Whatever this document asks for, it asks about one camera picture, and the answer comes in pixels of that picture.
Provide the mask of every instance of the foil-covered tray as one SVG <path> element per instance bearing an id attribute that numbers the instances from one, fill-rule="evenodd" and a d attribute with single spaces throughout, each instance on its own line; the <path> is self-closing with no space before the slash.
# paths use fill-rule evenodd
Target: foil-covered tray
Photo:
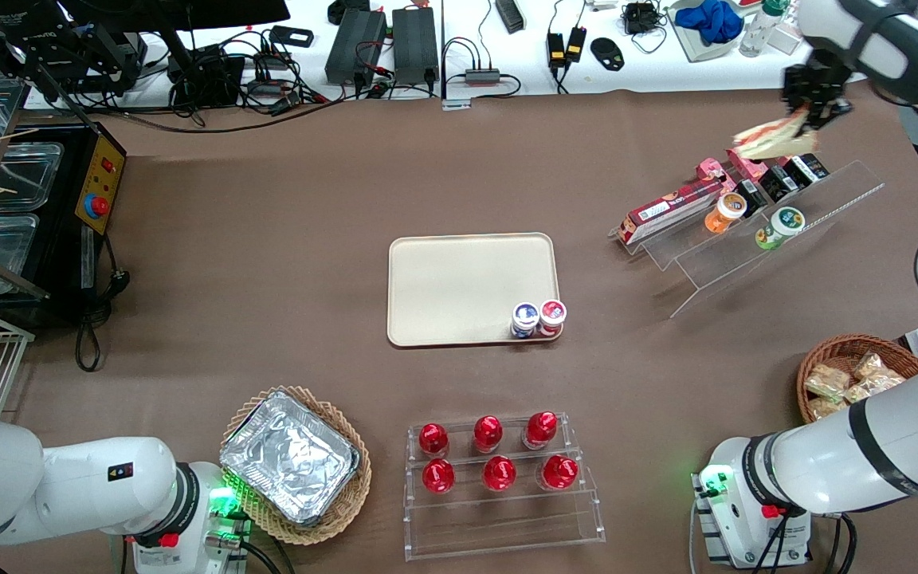
<path id="1" fill-rule="evenodd" d="M 360 453 L 309 408 L 276 391 L 233 432 L 219 461 L 285 518 L 312 527 L 356 474 Z"/>

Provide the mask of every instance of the clear acrylic stand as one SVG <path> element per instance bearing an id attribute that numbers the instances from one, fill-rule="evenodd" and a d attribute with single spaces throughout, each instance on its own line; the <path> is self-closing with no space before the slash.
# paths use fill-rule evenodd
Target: clear acrylic stand
<path id="1" fill-rule="evenodd" d="M 640 249 L 647 251 L 661 271 L 677 266 L 692 282 L 696 291 L 671 313 L 675 317 L 749 275 L 780 251 L 794 250 L 800 244 L 816 241 L 838 221 L 835 215 L 884 186 L 862 161 L 855 161 L 737 222 L 724 233 L 714 234 L 707 230 L 703 219 L 709 210 L 705 210 L 626 248 L 630 254 Z M 784 206 L 795 207 L 806 216 L 806 229 L 777 250 L 762 250 L 755 242 L 755 233 L 767 224 L 770 215 Z"/>
<path id="2" fill-rule="evenodd" d="M 403 501 L 406 560 L 469 556 L 522 548 L 584 545 L 605 540 L 601 502 L 594 477 L 583 461 L 568 417 L 558 414 L 558 434 L 542 450 L 528 450 L 521 431 L 529 418 L 500 421 L 505 432 L 498 450 L 477 453 L 473 423 L 445 425 L 449 433 L 447 460 L 456 483 L 445 494 L 423 486 L 423 466 L 430 461 L 418 444 L 420 427 L 411 427 L 406 444 L 406 494 Z M 481 482 L 484 463 L 497 454 L 516 466 L 516 482 L 492 493 Z M 536 469 L 554 454 L 579 463 L 579 480 L 561 491 L 536 483 Z"/>

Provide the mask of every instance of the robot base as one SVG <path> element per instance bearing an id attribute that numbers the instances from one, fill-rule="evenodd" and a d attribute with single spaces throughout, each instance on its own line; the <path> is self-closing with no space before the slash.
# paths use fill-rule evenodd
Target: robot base
<path id="1" fill-rule="evenodd" d="M 247 538 L 250 521 L 214 516 L 208 502 L 212 491 L 226 489 L 222 469 L 211 462 L 190 462 L 200 481 L 200 501 L 186 530 L 173 548 L 144 548 L 133 544 L 134 568 L 138 574 L 245 574 L 245 551 L 230 551 L 205 545 L 208 533 L 222 532 Z"/>
<path id="2" fill-rule="evenodd" d="M 732 566 L 740 570 L 755 567 L 767 546 L 780 517 L 765 518 L 763 505 L 754 497 L 743 476 L 743 452 L 750 440 L 736 437 L 725 440 L 711 454 L 710 464 L 700 471 L 702 488 L 714 488 L 720 494 L 707 497 L 711 516 L 717 525 L 722 544 Z M 781 546 L 779 566 L 798 566 L 809 560 L 806 544 L 810 540 L 810 513 L 790 517 Z M 762 566 L 775 564 L 776 541 L 763 560 Z"/>

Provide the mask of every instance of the wicker basket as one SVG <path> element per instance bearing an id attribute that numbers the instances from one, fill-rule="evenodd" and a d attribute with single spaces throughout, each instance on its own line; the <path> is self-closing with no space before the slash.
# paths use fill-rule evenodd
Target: wicker basket
<path id="1" fill-rule="evenodd" d="M 356 476 L 343 487 L 341 493 L 335 498 L 329 506 L 328 511 L 321 517 L 320 523 L 313 528 L 303 528 L 296 526 L 288 520 L 281 511 L 271 504 L 269 499 L 255 493 L 254 489 L 245 484 L 236 475 L 225 472 L 226 483 L 233 487 L 236 498 L 239 499 L 240 505 L 251 519 L 262 527 L 271 537 L 279 541 L 288 542 L 291 545 L 315 545 L 317 542 L 327 541 L 328 538 L 334 537 L 342 532 L 353 522 L 356 515 L 360 513 L 363 502 L 367 499 L 367 494 L 371 492 L 371 453 L 367 453 L 367 447 L 364 446 L 363 440 L 357 434 L 353 426 L 346 420 L 345 415 L 338 408 L 333 407 L 330 403 L 314 399 L 308 389 L 302 387 L 271 387 L 258 396 L 253 397 L 244 404 L 240 411 L 229 422 L 229 428 L 226 429 L 225 437 L 222 437 L 222 445 L 225 446 L 226 440 L 232 435 L 247 415 L 262 400 L 267 399 L 270 393 L 277 390 L 283 391 L 286 395 L 292 396 L 293 399 L 299 400 L 306 408 L 310 408 L 314 414 L 321 417 L 322 420 L 335 428 L 347 441 L 356 446 L 360 451 L 360 468 L 356 471 Z"/>
<path id="2" fill-rule="evenodd" d="M 918 375 L 918 359 L 913 353 L 901 348 L 892 341 L 874 337 L 874 335 L 864 335 L 860 333 L 850 333 L 848 335 L 838 335 L 815 346 L 811 352 L 806 354 L 798 366 L 798 377 L 795 378 L 795 390 L 798 395 L 798 409 L 802 413 L 802 420 L 812 423 L 816 420 L 813 417 L 813 411 L 810 408 L 810 399 L 815 399 L 816 395 L 806 390 L 802 382 L 806 381 L 813 367 L 817 364 L 826 364 L 828 367 L 838 368 L 839 371 L 845 371 L 852 375 L 856 370 L 856 364 L 863 355 L 868 352 L 875 352 L 881 356 L 885 366 L 896 371 L 897 374 L 904 378 L 911 379 Z"/>

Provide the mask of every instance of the brown table surface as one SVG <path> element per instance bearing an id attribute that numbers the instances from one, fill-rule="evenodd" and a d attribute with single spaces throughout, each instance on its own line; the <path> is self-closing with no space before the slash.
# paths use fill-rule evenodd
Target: brown table surface
<path id="1" fill-rule="evenodd" d="M 918 327 L 918 161 L 895 109 L 864 86 L 849 94 L 856 112 L 823 132 L 819 155 L 832 170 L 863 160 L 885 189 L 801 257 L 783 254 L 674 320 L 681 279 L 631 261 L 606 234 L 700 159 L 723 159 L 732 134 L 781 116 L 773 92 L 481 100 L 449 113 L 437 101 L 361 102 L 222 136 L 109 120 L 131 153 L 112 222 L 131 287 L 100 331 L 100 373 L 74 366 L 73 332 L 40 335 L 14 420 L 45 446 L 150 435 L 179 460 L 216 461 L 245 400 L 303 385 L 345 411 L 375 473 L 345 533 L 291 548 L 299 574 L 685 573 L 689 472 L 722 439 L 800 422 L 794 371 L 820 340 Z M 554 240 L 569 308 L 561 338 L 390 345 L 393 240 L 516 231 Z M 406 428 L 544 408 L 571 416 L 607 544 L 404 563 Z M 855 520 L 853 572 L 918 571 L 918 498 Z M 793 571 L 819 572 L 829 544 L 830 525 L 819 525 L 816 560 Z M 700 570 L 724 571 L 702 548 Z M 0 548 L 0 564 L 12 574 L 110 571 L 96 532 Z"/>

